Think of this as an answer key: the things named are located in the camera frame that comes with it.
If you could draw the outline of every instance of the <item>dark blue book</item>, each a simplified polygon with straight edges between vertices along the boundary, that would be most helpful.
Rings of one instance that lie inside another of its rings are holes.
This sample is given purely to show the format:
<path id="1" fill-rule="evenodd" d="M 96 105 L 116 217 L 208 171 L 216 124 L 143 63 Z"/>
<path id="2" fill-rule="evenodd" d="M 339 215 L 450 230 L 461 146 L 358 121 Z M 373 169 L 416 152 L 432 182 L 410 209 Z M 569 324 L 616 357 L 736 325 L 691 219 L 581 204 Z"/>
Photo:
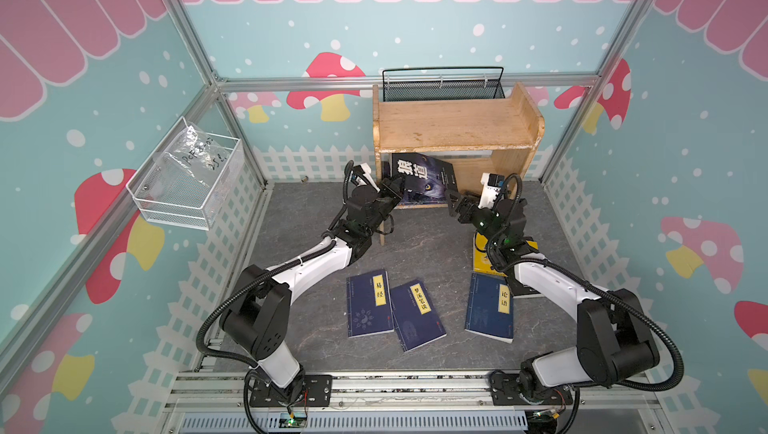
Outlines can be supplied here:
<path id="1" fill-rule="evenodd" d="M 386 271 L 347 277 L 346 308 L 350 337 L 391 333 L 395 326 Z"/>
<path id="2" fill-rule="evenodd" d="M 464 329 L 512 343 L 512 294 L 504 277 L 472 273 Z"/>
<path id="3" fill-rule="evenodd" d="M 403 351 L 446 336 L 446 328 L 440 322 L 435 304 L 429 298 L 424 283 L 418 279 L 392 289 L 392 314 Z"/>

